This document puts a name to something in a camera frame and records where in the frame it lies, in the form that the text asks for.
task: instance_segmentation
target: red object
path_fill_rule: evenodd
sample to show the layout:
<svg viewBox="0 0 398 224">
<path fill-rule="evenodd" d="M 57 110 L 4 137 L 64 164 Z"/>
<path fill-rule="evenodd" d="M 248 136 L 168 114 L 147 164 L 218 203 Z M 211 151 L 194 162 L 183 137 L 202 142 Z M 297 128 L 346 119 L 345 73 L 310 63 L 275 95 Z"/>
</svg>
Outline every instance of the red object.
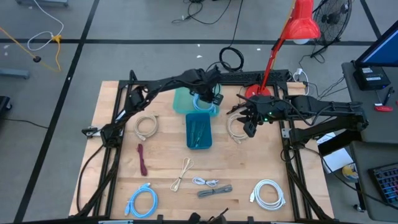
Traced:
<svg viewBox="0 0 398 224">
<path fill-rule="evenodd" d="M 279 49 L 287 39 L 313 39 L 318 38 L 320 34 L 317 23 L 312 19 L 313 0 L 296 0 L 294 9 L 290 19 L 287 21 L 282 34 L 272 47 L 271 56 L 269 57 L 267 68 L 264 72 L 262 85 L 255 85 L 246 90 L 245 96 L 252 96 L 252 91 L 257 88 L 257 94 L 270 95 L 267 90 L 267 79 L 271 71 L 272 64 L 276 58 Z"/>
<path fill-rule="evenodd" d="M 374 109 L 378 112 L 391 112 L 392 107 L 390 106 L 374 106 Z"/>
<path fill-rule="evenodd" d="M 140 165 L 140 168 L 141 168 L 141 175 L 146 176 L 146 175 L 148 175 L 148 170 L 147 170 L 147 168 L 145 167 L 145 164 L 144 164 L 144 155 L 143 155 L 144 146 L 142 146 L 142 144 L 138 144 L 137 152 L 139 154 L 139 165 Z"/>
</svg>

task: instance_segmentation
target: wooden tabletop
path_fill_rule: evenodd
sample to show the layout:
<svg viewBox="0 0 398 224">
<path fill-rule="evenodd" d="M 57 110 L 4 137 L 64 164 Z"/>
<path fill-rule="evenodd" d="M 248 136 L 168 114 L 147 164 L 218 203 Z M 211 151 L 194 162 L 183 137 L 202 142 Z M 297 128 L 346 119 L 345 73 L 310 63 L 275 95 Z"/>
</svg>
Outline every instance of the wooden tabletop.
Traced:
<svg viewBox="0 0 398 224">
<path fill-rule="evenodd" d="M 118 82 L 103 82 L 93 118 L 93 126 L 102 126 L 111 121 Z M 256 221 L 293 221 L 293 210 L 289 192 L 286 166 L 280 159 L 282 140 L 278 123 L 266 123 L 257 127 L 254 138 L 243 140 L 236 144 L 226 130 L 226 121 L 232 106 L 238 103 L 236 94 L 240 86 L 223 86 L 223 102 L 220 114 L 211 119 L 213 145 L 209 149 L 190 150 L 186 145 L 185 115 L 177 114 L 172 108 L 174 91 L 166 91 L 145 109 L 133 116 L 126 125 L 123 140 L 121 160 L 119 163 L 118 178 L 114 191 L 112 219 L 136 219 L 131 214 L 124 216 L 124 209 L 131 195 L 144 183 L 150 182 L 156 191 L 159 204 L 156 212 L 148 219 L 156 219 L 158 214 L 164 215 L 165 220 L 188 220 L 193 212 L 207 220 L 217 216 L 225 208 L 227 220 L 243 221 L 253 216 Z M 304 93 L 302 83 L 288 83 L 290 95 Z M 159 130 L 151 138 L 142 142 L 134 133 L 134 123 L 142 115 L 158 114 Z M 305 127 L 301 121 L 296 127 Z M 233 130 L 243 133 L 243 124 L 235 121 Z M 153 127 L 152 121 L 143 121 L 140 131 Z M 148 176 L 143 177 L 139 168 L 139 155 L 136 147 L 139 143 L 144 146 L 144 159 L 148 169 Z M 82 165 L 101 145 L 100 138 L 87 141 Z M 315 141 L 310 141 L 307 147 L 317 150 Z M 88 164 L 82 178 L 80 206 L 90 199 L 98 186 L 98 180 L 103 162 L 104 149 Z M 184 175 L 177 192 L 170 190 L 170 185 L 178 178 L 184 157 L 191 158 L 195 165 Z M 302 164 L 307 183 L 307 189 L 326 214 L 333 217 L 330 198 L 326 187 L 325 176 L 321 160 L 318 155 L 301 151 Z M 233 191 L 227 194 L 212 195 L 199 199 L 197 192 L 211 189 L 205 185 L 195 185 L 192 178 L 198 176 L 206 180 L 217 179 L 217 187 L 227 184 L 233 186 Z M 286 204 L 278 211 L 269 212 L 250 203 L 249 196 L 254 186 L 262 179 L 271 179 L 282 188 Z M 297 189 L 299 202 L 302 196 Z M 105 199 L 108 191 L 103 194 L 100 214 L 104 213 Z M 267 202 L 277 199 L 276 191 L 270 186 L 261 189 L 261 197 Z M 300 214 L 304 217 L 303 206 L 300 204 Z M 152 206 L 149 193 L 140 195 L 135 207 L 139 213 L 146 213 Z M 76 193 L 70 209 L 70 214 L 76 214 Z"/>
</svg>

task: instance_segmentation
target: blue plastic container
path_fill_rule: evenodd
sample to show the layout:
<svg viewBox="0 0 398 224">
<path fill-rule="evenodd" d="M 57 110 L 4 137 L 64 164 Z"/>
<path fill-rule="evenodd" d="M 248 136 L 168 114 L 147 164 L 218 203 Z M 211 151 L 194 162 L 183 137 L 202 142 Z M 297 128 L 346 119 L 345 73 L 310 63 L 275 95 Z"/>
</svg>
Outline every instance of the blue plastic container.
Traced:
<svg viewBox="0 0 398 224">
<path fill-rule="evenodd" d="M 211 106 L 210 103 L 203 102 L 198 100 L 198 106 L 203 109 L 207 109 Z M 196 110 L 193 106 L 193 96 L 189 94 L 189 89 L 182 87 L 175 90 L 174 101 L 173 101 L 173 109 L 176 113 L 179 114 L 189 114 L 189 113 L 204 113 L 204 111 Z M 217 116 L 220 112 L 219 106 L 216 106 L 215 112 L 209 113 L 210 116 Z"/>
<path fill-rule="evenodd" d="M 187 146 L 190 149 L 208 149 L 213 144 L 209 113 L 190 113 L 185 116 Z"/>
</svg>

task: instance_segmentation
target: computer screen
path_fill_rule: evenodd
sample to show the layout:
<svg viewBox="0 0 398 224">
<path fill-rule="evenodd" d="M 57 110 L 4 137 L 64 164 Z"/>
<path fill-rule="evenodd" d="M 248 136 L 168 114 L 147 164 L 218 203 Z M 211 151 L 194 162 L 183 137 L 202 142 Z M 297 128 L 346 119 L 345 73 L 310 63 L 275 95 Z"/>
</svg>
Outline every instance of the computer screen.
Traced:
<svg viewBox="0 0 398 224">
<path fill-rule="evenodd" d="M 398 21 L 357 62 L 362 66 L 398 67 Z"/>
</svg>

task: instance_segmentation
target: blue screen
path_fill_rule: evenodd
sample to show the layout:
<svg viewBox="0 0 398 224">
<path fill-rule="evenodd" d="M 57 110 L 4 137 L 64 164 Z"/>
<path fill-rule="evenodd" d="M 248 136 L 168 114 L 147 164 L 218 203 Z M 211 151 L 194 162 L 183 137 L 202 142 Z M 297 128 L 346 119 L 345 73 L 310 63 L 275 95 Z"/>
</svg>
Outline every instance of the blue screen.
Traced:
<svg viewBox="0 0 398 224">
<path fill-rule="evenodd" d="M 374 49 L 364 60 L 364 63 L 398 64 L 398 30 L 386 41 Z"/>
</svg>

